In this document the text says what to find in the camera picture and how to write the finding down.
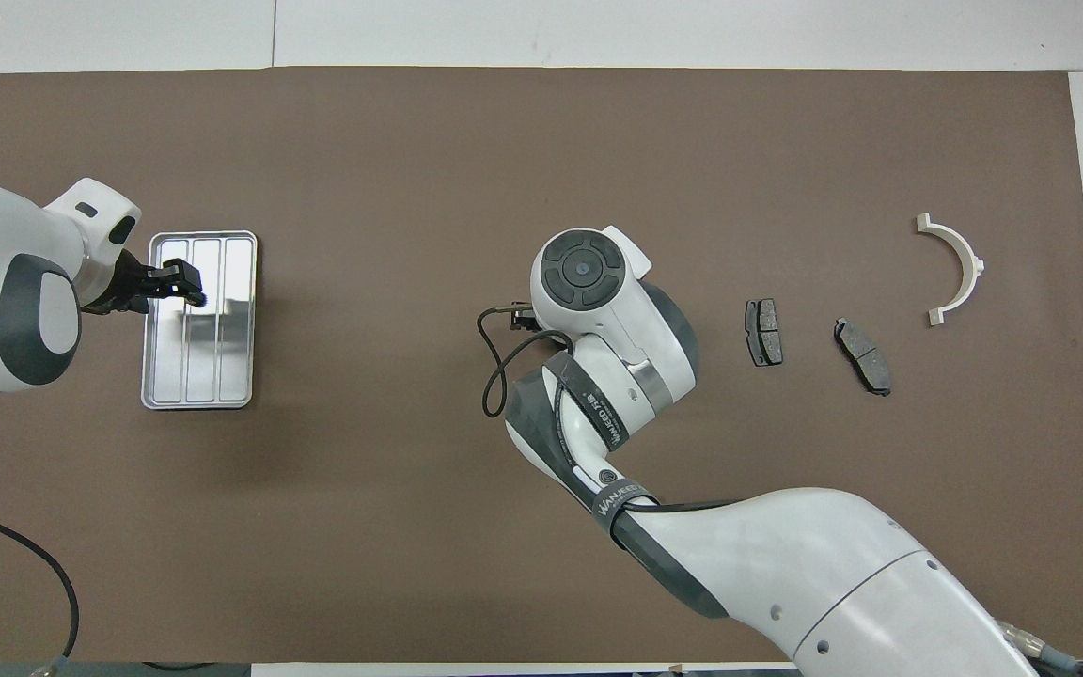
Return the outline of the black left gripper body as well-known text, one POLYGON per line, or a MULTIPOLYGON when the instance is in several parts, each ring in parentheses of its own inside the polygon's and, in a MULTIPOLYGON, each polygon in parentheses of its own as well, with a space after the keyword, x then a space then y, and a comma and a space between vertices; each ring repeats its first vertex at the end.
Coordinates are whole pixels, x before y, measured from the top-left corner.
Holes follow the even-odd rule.
POLYGON ((133 253, 120 253, 104 292, 81 305, 81 311, 89 314, 128 311, 147 314, 148 299, 159 297, 162 288, 164 279, 158 269, 142 264, 133 253))

